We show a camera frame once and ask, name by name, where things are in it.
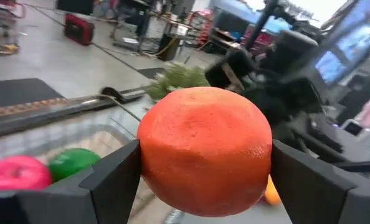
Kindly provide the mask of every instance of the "red suitcase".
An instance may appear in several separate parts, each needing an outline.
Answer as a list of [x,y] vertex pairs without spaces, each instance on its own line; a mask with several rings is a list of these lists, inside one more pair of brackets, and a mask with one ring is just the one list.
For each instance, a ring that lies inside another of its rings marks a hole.
[[95,26],[85,19],[72,14],[65,16],[65,35],[79,44],[88,46],[92,43],[94,28]]

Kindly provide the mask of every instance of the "orange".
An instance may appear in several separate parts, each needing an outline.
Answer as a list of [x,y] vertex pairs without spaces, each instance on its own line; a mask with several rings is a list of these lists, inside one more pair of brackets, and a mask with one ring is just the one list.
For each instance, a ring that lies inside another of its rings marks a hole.
[[204,217],[233,215],[263,195],[271,129],[248,99],[213,87],[176,90],[138,128],[142,174],[168,205]]
[[268,178],[268,185],[267,189],[265,190],[264,196],[266,201],[271,205],[278,205],[280,203],[280,197],[277,189],[272,182],[271,176],[269,176]]

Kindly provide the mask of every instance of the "gray floor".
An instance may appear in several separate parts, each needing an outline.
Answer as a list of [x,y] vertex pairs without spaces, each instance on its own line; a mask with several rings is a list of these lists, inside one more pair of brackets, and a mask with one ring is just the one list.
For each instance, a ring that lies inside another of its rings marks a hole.
[[[53,8],[48,0],[25,0],[26,3]],[[111,27],[96,21],[94,42],[114,57],[91,45],[81,46],[62,35],[63,15],[48,9],[27,7],[27,17],[18,20],[21,47],[19,54],[0,57],[0,80],[40,78],[66,98],[94,95],[103,86],[127,90],[145,86],[149,80],[137,69],[164,66],[164,62],[148,57],[132,56],[128,51],[115,49],[110,44]],[[209,66],[219,58],[191,49],[185,49],[176,59],[183,62],[189,55],[187,65]],[[127,107],[142,117],[148,107],[147,99]],[[136,133],[136,126],[131,130]],[[268,208],[257,205],[244,213],[227,218],[201,218],[186,215],[183,224],[235,224],[235,223],[290,223],[283,207]]]

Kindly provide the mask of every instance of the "toy fruit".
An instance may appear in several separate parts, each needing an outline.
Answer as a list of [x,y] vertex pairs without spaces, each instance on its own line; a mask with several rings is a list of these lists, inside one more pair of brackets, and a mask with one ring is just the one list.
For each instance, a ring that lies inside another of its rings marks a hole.
[[168,205],[222,217],[255,204],[267,187],[272,135],[248,99],[213,87],[176,90],[138,128],[142,174]]
[[272,182],[271,176],[268,178],[268,185],[267,189],[265,190],[264,197],[271,205],[278,205],[280,203],[280,197]]
[[39,190],[51,183],[48,167],[37,159],[13,156],[0,160],[0,190]]
[[98,161],[100,157],[88,149],[67,149],[49,162],[54,182],[76,174]]

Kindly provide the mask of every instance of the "pink ball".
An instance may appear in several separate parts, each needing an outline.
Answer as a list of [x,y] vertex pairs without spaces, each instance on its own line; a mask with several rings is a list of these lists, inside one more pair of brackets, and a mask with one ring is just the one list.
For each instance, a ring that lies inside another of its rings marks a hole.
[[0,160],[0,190],[41,190],[52,183],[47,166],[30,156]]

